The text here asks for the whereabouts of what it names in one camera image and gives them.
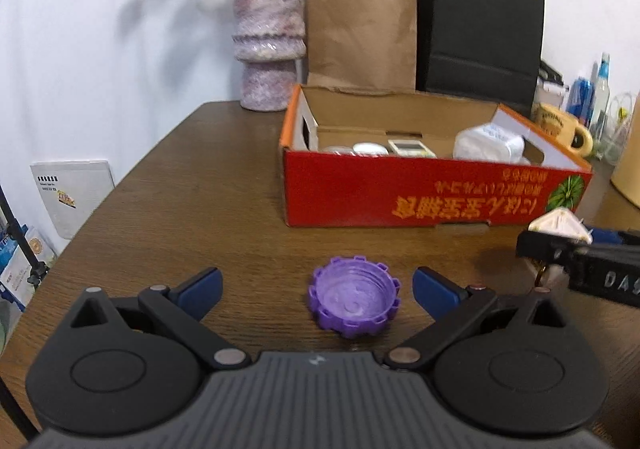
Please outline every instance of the mug handle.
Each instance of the mug handle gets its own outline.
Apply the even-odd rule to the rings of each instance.
[[[591,149],[593,149],[593,138],[591,137],[591,133],[582,124],[575,126],[575,132],[582,137],[582,147],[572,147],[571,151],[578,156],[588,156]]]

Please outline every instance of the mug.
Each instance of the mug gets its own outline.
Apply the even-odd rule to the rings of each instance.
[[[561,109],[549,104],[540,104],[535,122],[545,133],[558,140],[561,145],[576,155],[587,156],[593,148],[593,138],[591,138],[589,130],[572,114]],[[580,147],[572,147],[576,136],[582,138],[582,146]]]

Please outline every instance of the marbled ceramic vase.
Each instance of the marbled ceramic vase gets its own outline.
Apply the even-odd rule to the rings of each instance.
[[[244,63],[243,108],[282,111],[306,55],[304,0],[234,0],[236,59]]]

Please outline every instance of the purple lid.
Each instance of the purple lid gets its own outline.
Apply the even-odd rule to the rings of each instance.
[[[400,306],[400,282],[387,270],[363,255],[334,257],[326,267],[316,269],[308,297],[318,325],[348,339],[379,334]]]

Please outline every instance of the red box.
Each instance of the red box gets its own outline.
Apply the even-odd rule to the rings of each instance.
[[[458,132],[489,121],[524,137],[532,165],[450,158]],[[319,152],[390,138],[418,138],[438,158]],[[506,106],[429,93],[298,86],[280,149],[294,227],[526,224],[575,209],[591,180],[588,162]]]

